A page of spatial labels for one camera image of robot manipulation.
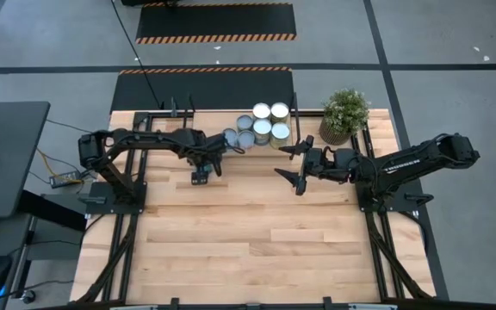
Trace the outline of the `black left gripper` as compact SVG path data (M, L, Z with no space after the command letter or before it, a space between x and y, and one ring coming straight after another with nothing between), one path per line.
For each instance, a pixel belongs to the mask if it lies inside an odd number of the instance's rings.
M199 148L192 148L187 152L187 160L191 165L196 167L200 167L202 164L211 163L210 155L213 153L221 153L225 152L224 144L213 144ZM196 170L191 173L191 184L205 185L208 183L208 175L209 173L205 170Z

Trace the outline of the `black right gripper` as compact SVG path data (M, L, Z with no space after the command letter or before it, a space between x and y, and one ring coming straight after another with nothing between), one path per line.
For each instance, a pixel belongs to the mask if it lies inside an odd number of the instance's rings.
M281 146L279 151L286 152L291 156L301 155L304 156L304 172L292 172L275 168L274 171L280 176L285 178L295 188L295 194L301 196L306 191L307 180L306 176L317 177L318 179L325 179L334 181L333 170L335 165L330 161L326 154L331 150L329 146L324 148L312 148L314 137L308 135L307 138L294 146Z

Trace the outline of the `yellow carrots can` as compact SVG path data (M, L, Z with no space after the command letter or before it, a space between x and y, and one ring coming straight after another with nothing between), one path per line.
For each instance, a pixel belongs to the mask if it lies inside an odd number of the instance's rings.
M270 145L275 149L279 149L283 146L289 146L290 143L289 126L283 122L275 123L270 132Z

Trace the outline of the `white vegetable print can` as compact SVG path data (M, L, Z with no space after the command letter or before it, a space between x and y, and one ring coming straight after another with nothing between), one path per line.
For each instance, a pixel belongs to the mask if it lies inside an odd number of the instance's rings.
M228 149L238 147L238 134L235 129L225 128L222 132L226 138L226 146Z

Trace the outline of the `blue and yellow peas can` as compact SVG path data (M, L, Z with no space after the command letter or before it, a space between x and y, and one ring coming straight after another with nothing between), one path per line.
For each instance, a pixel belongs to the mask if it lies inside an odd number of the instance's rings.
M255 136L255 144L265 146L270 141L272 124L268 119L257 119L252 125L252 132Z

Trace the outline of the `diced tomatoes can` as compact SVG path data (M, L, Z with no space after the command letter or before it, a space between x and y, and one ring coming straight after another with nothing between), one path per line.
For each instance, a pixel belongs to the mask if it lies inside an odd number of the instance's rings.
M250 130L244 130L238 133L237 145L243 150L251 149L255 144L254 133Z

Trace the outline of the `potted plant in ribbed pot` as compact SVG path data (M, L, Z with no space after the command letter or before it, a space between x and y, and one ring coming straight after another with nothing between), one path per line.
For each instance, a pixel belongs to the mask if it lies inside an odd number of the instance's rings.
M367 124L369 103L355 89L334 92L323 104L319 136L328 145L340 146Z

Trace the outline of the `black power adapter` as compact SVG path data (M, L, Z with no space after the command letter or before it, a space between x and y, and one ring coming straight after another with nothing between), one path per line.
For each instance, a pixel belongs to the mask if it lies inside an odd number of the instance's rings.
M80 173L71 171L49 177L49 183L53 189L62 188L81 183Z

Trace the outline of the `black desk base beam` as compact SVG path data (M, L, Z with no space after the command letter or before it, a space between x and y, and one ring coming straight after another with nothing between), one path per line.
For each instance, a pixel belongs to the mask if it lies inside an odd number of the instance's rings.
M37 195L25 189L22 191L17 210L78 232L83 233L86 228L87 220L83 214L48 200L45 195Z

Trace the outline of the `dark grey desk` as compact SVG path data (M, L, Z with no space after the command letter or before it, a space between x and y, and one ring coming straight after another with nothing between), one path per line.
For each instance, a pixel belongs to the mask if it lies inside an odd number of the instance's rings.
M49 102L0 102L0 218L17 209Z

